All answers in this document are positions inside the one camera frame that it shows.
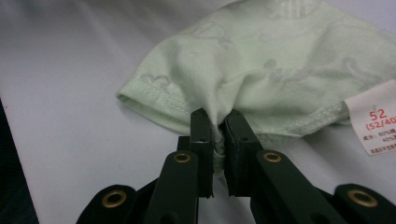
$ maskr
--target white surface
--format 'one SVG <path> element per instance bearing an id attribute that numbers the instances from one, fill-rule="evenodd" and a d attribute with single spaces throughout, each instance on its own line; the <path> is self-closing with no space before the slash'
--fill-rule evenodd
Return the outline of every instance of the white surface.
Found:
<path id="1" fill-rule="evenodd" d="M 159 41 L 228 0 L 2 1 L 0 96 L 42 224 L 75 223 L 100 189 L 140 189 L 177 146 L 173 133 L 115 92 Z M 396 33 L 392 0 L 328 0 Z M 368 157 L 350 127 L 332 126 L 285 152 L 312 183 L 374 189 L 396 203 L 396 154 Z M 199 223 L 253 223 L 248 199 L 200 200 Z"/>

